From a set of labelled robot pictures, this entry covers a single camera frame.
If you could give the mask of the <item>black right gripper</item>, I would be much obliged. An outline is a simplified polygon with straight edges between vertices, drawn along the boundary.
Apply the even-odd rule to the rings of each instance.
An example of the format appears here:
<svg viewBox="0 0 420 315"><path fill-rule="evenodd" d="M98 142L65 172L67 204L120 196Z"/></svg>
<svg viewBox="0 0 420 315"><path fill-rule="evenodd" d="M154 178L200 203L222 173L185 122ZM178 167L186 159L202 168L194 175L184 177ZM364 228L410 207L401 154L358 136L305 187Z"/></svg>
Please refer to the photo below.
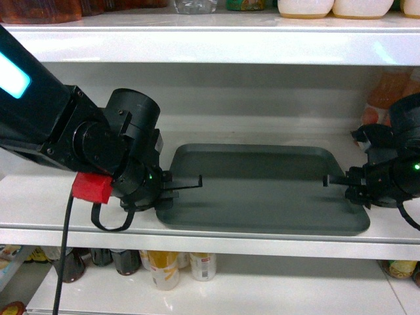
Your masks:
<svg viewBox="0 0 420 315"><path fill-rule="evenodd" d="M397 188L390 175L390 165L386 163L377 165L364 165L351 167L345 177L325 175L323 186L332 184L348 186L348 179L354 183L345 190L345 198L356 205L364 205L368 209L372 205L386 208L396 208Z"/></svg>

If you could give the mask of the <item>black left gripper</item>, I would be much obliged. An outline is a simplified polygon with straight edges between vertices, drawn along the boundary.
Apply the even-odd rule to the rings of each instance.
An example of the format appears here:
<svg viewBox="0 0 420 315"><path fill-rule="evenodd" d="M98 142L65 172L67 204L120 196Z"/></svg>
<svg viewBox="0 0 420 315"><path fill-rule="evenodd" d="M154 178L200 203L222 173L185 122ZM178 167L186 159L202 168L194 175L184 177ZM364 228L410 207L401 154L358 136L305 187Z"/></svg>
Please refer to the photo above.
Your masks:
<svg viewBox="0 0 420 315"><path fill-rule="evenodd" d="M203 178L174 178L165 182L165 172L159 166L159 156L146 161L133 157L124 160L124 166L112 181L111 196L119 198L125 211L145 211L152 207L169 209L173 199L179 197L175 190L200 188Z"/></svg>

